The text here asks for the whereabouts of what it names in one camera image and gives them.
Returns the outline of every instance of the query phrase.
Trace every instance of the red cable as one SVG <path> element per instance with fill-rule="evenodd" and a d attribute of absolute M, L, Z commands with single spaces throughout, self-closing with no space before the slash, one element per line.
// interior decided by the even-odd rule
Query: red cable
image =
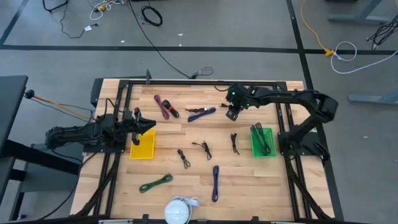
<path fill-rule="evenodd" d="M 163 107 L 162 100 L 160 99 L 160 96 L 155 95 L 154 99 L 155 99 L 157 105 L 159 106 L 160 110 L 162 111 L 162 115 L 163 115 L 164 119 L 169 119 L 170 118 L 169 112 L 166 110 L 166 108 Z"/>

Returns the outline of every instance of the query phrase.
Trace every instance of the concrete floor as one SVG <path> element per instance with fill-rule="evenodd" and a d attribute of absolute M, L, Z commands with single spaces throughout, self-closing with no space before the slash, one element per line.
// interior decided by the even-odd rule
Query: concrete floor
<path fill-rule="evenodd" d="M 56 5 L 61 0 L 46 1 Z M 3 0 L 0 5 L 2 33 L 22 0 Z M 299 19 L 301 0 L 293 0 L 305 49 L 320 49 L 313 34 Z M 144 24 L 147 35 L 158 46 L 178 47 L 270 47 L 296 49 L 295 37 L 285 1 L 277 0 L 168 0 L 151 1 L 164 18 L 161 27 Z M 134 2 L 136 12 L 144 2 Z M 369 50 L 365 40 L 377 27 L 328 22 L 327 13 L 356 12 L 356 4 L 308 1 L 305 18 L 329 48 L 343 40 L 360 50 Z M 71 0 L 63 20 L 71 35 L 92 24 L 86 1 Z M 128 6 L 113 6 L 98 22 L 99 27 L 80 39 L 60 32 L 63 9 L 53 14 L 42 9 L 41 1 L 30 0 L 4 44 L 46 46 L 150 46 L 141 34 Z M 384 0 L 375 16 L 394 17 L 394 0 Z M 398 48 L 393 35 L 380 46 Z M 163 52 L 167 60 L 188 74 L 212 66 L 213 79 L 303 80 L 298 54 L 264 52 Z M 340 70 L 351 70 L 386 56 L 359 55 L 352 63 L 336 62 Z M 326 138 L 335 171 L 345 220 L 367 223 L 394 223 L 398 219 L 398 151 L 394 142 L 398 128 L 396 106 L 350 104 L 348 93 L 385 94 L 398 89 L 397 57 L 351 75 L 339 75 L 324 55 L 306 55 L 314 88 L 339 101 L 333 122 L 325 125 Z M 57 102 L 90 107 L 90 91 L 98 77 L 143 75 L 148 68 L 154 78 L 182 78 L 153 51 L 89 50 L 0 50 L 0 75 L 28 75 L 28 89 Z M 23 100 L 10 138 L 29 145 L 42 143 L 44 132 L 53 126 L 81 125 L 82 121 Z M 34 220 L 55 208 L 67 191 L 30 193 L 21 213 Z M 71 200 L 53 217 L 65 217 Z M 4 204 L 0 209 L 0 221 Z"/>

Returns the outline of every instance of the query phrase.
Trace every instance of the green basket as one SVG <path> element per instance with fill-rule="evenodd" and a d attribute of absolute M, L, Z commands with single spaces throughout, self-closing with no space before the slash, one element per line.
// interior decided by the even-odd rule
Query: green basket
<path fill-rule="evenodd" d="M 274 135 L 272 133 L 272 128 L 262 128 L 264 135 L 266 136 L 266 141 L 271 148 L 271 153 L 265 155 L 259 145 L 257 138 L 254 136 L 253 132 L 250 130 L 250 140 L 251 140 L 251 150 L 255 158 L 273 158 L 276 157 L 276 148 L 274 143 Z"/>

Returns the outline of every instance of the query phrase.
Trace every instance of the blue wire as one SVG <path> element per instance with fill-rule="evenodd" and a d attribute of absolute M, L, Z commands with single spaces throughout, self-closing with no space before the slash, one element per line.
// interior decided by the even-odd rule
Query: blue wire
<path fill-rule="evenodd" d="M 208 109 L 205 112 L 202 112 L 200 114 L 190 115 L 190 116 L 188 116 L 188 122 L 192 122 L 192 121 L 200 118 L 201 116 L 208 115 L 208 114 L 211 114 L 211 113 L 214 113 L 214 112 L 216 112 L 216 108 L 212 107 L 212 108 L 210 108 L 210 109 Z"/>
<path fill-rule="evenodd" d="M 214 188 L 213 188 L 213 196 L 211 200 L 216 202 L 218 200 L 218 171 L 220 168 L 218 166 L 213 167 L 213 178 L 214 178 Z"/>

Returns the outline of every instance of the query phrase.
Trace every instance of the wooden table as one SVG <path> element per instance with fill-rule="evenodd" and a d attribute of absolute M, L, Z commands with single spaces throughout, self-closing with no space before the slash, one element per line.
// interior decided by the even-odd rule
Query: wooden table
<path fill-rule="evenodd" d="M 104 113 L 106 98 L 115 101 L 118 83 L 118 79 L 104 80 L 97 115 Z M 302 82 L 287 82 L 287 86 L 290 90 L 303 89 Z M 154 101 L 156 94 L 163 100 L 169 100 L 180 117 L 170 115 L 170 119 L 165 120 Z M 200 207 L 194 208 L 192 219 L 250 220 L 258 216 L 260 220 L 294 220 L 284 158 L 277 152 L 276 158 L 258 159 L 253 158 L 251 152 L 250 125 L 261 122 L 264 127 L 272 128 L 275 136 L 278 133 L 275 104 L 244 110 L 234 122 L 225 116 L 227 108 L 218 107 L 226 102 L 225 96 L 226 92 L 218 92 L 211 85 L 133 86 L 130 110 L 139 107 L 144 118 L 157 121 L 155 152 L 153 159 L 130 160 L 131 140 L 128 137 L 119 165 L 112 218 L 141 218 L 146 213 L 149 218 L 164 219 L 166 204 L 173 196 L 179 195 L 199 198 Z M 185 109 L 212 106 L 217 107 L 214 114 L 187 122 L 190 113 Z M 308 116 L 306 109 L 300 105 L 292 105 L 292 114 L 297 124 Z M 240 156 L 232 150 L 231 133 L 238 134 L 236 147 Z M 206 159 L 203 148 L 192 144 L 203 140 L 210 147 L 213 156 L 210 161 Z M 177 149 L 182 149 L 190 161 L 192 166 L 188 169 L 184 169 Z M 96 190 L 103 156 L 96 155 L 82 168 L 71 214 L 79 211 Z M 302 164 L 308 191 L 325 213 L 333 216 L 321 160 L 315 156 L 302 156 Z M 211 193 L 215 165 L 220 167 L 220 176 L 219 199 L 214 203 Z M 140 185 L 155 181 L 169 172 L 174 176 L 173 181 L 144 194 L 139 192 Z M 304 217 L 301 195 L 296 191 L 301 217 Z M 104 213 L 107 194 L 105 190 L 100 213 Z"/>

